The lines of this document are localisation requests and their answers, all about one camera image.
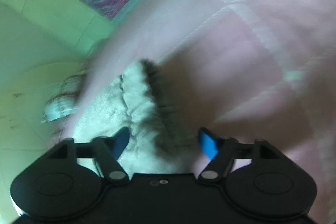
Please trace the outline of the pink bed sheet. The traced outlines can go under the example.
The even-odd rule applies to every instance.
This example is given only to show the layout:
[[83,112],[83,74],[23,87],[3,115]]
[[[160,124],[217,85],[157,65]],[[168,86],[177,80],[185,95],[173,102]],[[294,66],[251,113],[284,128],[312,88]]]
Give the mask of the pink bed sheet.
[[335,221],[335,0],[142,0],[96,58],[66,136],[141,58],[162,64],[190,131],[266,139],[315,179],[312,218]]

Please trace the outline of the grey-green pants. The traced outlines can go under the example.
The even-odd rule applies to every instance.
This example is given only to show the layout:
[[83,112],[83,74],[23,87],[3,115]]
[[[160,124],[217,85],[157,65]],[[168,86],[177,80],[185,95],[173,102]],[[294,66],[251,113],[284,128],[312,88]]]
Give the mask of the grey-green pants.
[[127,127],[129,144],[118,162],[135,173],[190,173],[197,133],[182,124],[158,65],[142,59],[110,82],[79,119],[72,137],[84,143]]

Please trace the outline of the white patterned pillow far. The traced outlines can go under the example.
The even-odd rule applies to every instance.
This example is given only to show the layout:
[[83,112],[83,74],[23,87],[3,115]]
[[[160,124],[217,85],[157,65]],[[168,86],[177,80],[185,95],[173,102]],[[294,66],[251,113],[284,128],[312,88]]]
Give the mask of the white patterned pillow far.
[[83,89],[87,76],[85,70],[67,77],[54,92],[53,96],[45,103],[42,123],[63,119],[76,110],[76,103]]

